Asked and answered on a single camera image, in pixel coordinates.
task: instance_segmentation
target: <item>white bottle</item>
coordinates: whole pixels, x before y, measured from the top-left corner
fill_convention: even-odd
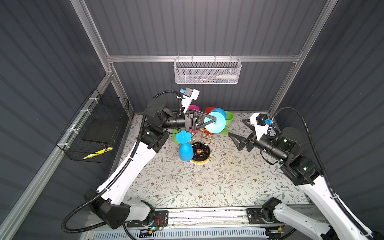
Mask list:
[[[237,75],[235,74],[223,74],[216,76],[217,79],[228,79],[228,80],[236,80]]]

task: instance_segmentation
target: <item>black wire basket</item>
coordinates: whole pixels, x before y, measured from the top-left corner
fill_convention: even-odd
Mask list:
[[[56,145],[71,160],[108,163],[118,151],[115,142],[128,124],[128,110],[128,99],[99,94],[87,110],[81,110],[73,128],[68,129],[72,121],[68,124]],[[68,139],[60,142],[67,131]]]

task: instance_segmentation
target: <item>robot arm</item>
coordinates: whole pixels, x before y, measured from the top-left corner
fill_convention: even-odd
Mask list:
[[[276,220],[287,223],[314,240],[373,239],[372,231],[362,224],[337,196],[350,217],[342,211],[334,200],[335,197],[331,195],[317,165],[301,155],[303,136],[300,131],[286,127],[281,133],[271,137],[267,133],[271,122],[267,120],[266,114],[255,113],[250,120],[243,119],[242,121],[252,130],[252,133],[247,138],[233,133],[228,134],[237,149],[240,151],[246,147],[250,152],[256,147],[275,158],[282,165],[280,169],[283,173],[295,186],[309,196],[330,225],[308,218],[276,198],[271,198],[263,204],[262,213],[255,214],[262,215],[264,221],[268,223]],[[351,217],[366,231],[366,234],[361,233],[361,230],[351,221]]]
[[[147,219],[151,221],[151,206],[143,201],[124,202],[123,198],[144,166],[160,151],[169,137],[167,129],[185,129],[198,130],[206,125],[214,123],[214,116],[202,113],[196,110],[188,110],[191,101],[196,100],[199,91],[191,88],[181,89],[183,95],[181,102],[184,108],[184,114],[177,115],[166,108],[165,104],[153,98],[144,110],[146,118],[143,126],[143,136],[138,143],[137,150],[133,157],[131,154],[135,147],[132,148],[128,156],[123,160],[115,172],[101,184],[96,192],[89,190],[86,193],[86,199],[92,199],[97,193],[106,191],[96,201],[91,203],[92,211],[107,223],[112,229],[118,228],[127,220]]]

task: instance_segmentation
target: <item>plastic cup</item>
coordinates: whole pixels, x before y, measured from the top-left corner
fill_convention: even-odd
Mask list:
[[[191,136],[191,133],[189,132],[181,131],[178,134],[176,134],[176,141],[181,144],[189,142],[191,138],[192,136]]]
[[[205,113],[208,114],[208,113],[210,113],[213,109],[215,109],[215,107],[207,107],[207,108],[205,109]]]
[[[224,130],[220,132],[221,135],[228,135],[228,133],[229,133],[228,128],[224,128]]]
[[[216,112],[216,111],[214,112],[214,110],[212,110],[212,112],[210,112],[209,115],[214,116],[216,118],[216,121],[206,125],[205,129],[207,129],[211,133],[220,133],[225,128],[225,121],[226,120],[225,120],[225,117],[223,116],[223,114],[221,114],[220,112]],[[209,121],[211,121],[211,118],[209,118],[209,117],[206,117],[204,119],[204,123],[209,122]]]
[[[212,113],[212,112],[221,113],[221,115],[224,116],[224,119],[227,118],[227,114],[226,114],[225,111],[224,111],[223,109],[221,109],[221,108],[215,108],[215,109],[213,109],[210,113]]]
[[[227,118],[226,118],[226,121],[225,121],[225,126],[228,127],[232,123],[233,114],[230,113],[230,112],[227,112],[227,111],[225,113],[227,114]]]
[[[188,162],[193,158],[193,148],[189,143],[182,143],[179,147],[179,158]]]
[[[196,105],[189,105],[189,108],[188,108],[188,110],[200,110],[199,109],[199,107],[198,106],[196,106]]]
[[[179,131],[177,131],[176,129],[173,129],[172,133],[177,133]],[[180,144],[177,140],[176,140],[176,134],[172,134],[172,141],[176,144]]]
[[[209,132],[209,131],[207,131],[207,130],[203,130],[203,132],[204,132],[206,135],[208,135],[208,136],[215,135],[214,133],[211,133],[211,132]]]

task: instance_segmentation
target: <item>black round base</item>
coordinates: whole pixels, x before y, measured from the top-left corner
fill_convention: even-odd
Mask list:
[[[192,149],[194,155],[191,162],[195,164],[204,164],[208,161],[211,154],[211,150],[209,149],[208,145],[197,142],[192,145]]]

